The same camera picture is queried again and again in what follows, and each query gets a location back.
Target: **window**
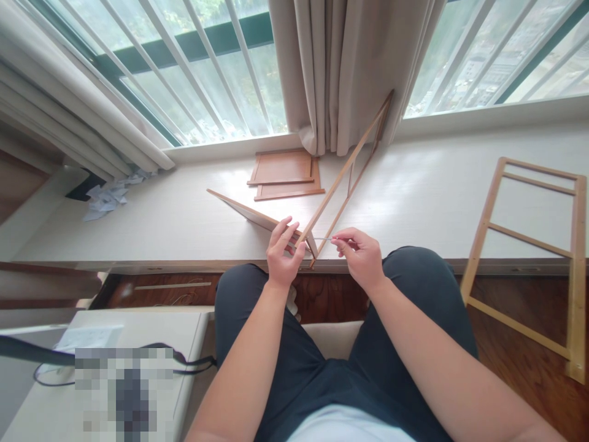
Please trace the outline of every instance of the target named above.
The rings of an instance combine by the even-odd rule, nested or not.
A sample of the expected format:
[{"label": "window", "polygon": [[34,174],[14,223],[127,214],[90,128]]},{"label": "window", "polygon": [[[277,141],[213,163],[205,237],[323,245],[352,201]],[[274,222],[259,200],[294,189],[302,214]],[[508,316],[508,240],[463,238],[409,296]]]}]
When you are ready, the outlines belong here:
[{"label": "window", "polygon": [[450,0],[404,118],[589,93],[588,0]]},{"label": "window", "polygon": [[31,0],[176,145],[286,132],[268,0]]}]

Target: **sheer curtain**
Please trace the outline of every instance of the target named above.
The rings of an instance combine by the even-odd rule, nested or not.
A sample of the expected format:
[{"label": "sheer curtain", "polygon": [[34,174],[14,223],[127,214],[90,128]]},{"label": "sheer curtain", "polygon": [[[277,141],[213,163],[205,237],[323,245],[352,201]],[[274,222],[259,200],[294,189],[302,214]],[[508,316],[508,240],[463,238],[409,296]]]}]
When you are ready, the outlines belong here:
[{"label": "sheer curtain", "polygon": [[345,155],[391,89],[392,141],[445,0],[269,0],[288,128]]},{"label": "sheer curtain", "polygon": [[129,162],[148,172],[174,167],[161,151],[170,143],[128,118],[126,104],[95,82],[14,0],[0,2],[0,118],[8,115],[106,180],[130,175]]}]

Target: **wooden floor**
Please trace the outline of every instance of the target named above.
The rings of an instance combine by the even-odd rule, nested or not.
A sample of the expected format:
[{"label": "wooden floor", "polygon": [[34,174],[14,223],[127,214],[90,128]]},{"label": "wooden floor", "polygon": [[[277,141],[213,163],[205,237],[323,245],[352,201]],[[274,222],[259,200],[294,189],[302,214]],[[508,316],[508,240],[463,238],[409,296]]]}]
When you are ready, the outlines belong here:
[{"label": "wooden floor", "polygon": [[[176,304],[213,305],[219,277],[219,274],[123,276],[108,307],[153,306],[175,301]],[[211,285],[134,290],[141,285],[187,282],[211,282]],[[368,298],[349,275],[300,275],[294,286],[304,324],[358,320],[366,314]],[[566,339],[567,295],[568,279],[551,277],[478,277],[472,291],[474,298],[562,345]],[[565,376],[564,359],[473,307],[468,307],[468,314],[481,362],[567,440],[588,441],[589,387]]]}]

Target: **dark pants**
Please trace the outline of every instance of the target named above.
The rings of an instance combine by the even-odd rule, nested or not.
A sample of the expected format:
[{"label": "dark pants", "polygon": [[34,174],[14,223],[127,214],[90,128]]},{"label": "dark pants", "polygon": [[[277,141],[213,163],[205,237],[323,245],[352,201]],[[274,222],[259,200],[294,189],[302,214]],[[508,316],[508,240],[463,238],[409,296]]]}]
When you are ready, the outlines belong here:
[{"label": "dark pants", "polygon": [[[421,247],[398,249],[383,260],[382,266],[385,275],[408,299],[477,357],[452,267]],[[234,267],[221,277],[215,302],[219,366],[267,280],[268,275],[255,265]],[[418,441],[450,440],[399,358],[373,305],[349,361],[325,360],[285,309],[276,371],[256,440],[286,440],[308,415],[329,404],[362,409],[401,427]]]}]

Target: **lap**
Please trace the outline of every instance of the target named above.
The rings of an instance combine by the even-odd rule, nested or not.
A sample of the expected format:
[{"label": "lap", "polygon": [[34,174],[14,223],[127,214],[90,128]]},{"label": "lap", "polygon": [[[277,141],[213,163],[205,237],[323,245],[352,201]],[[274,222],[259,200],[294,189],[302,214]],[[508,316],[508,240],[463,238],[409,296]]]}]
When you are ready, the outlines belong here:
[{"label": "lap", "polygon": [[[382,265],[385,275],[408,299],[462,348],[478,357],[472,327],[450,265],[435,252],[421,247],[398,249],[385,258]],[[422,414],[425,421],[434,419],[432,424],[439,425],[373,305],[354,343],[350,364],[385,393],[411,411]]]},{"label": "lap", "polygon": [[[224,273],[215,299],[217,362],[223,364],[268,281],[259,267],[247,264]],[[260,428],[275,419],[325,362],[321,352],[290,311],[285,309],[274,379]]]}]

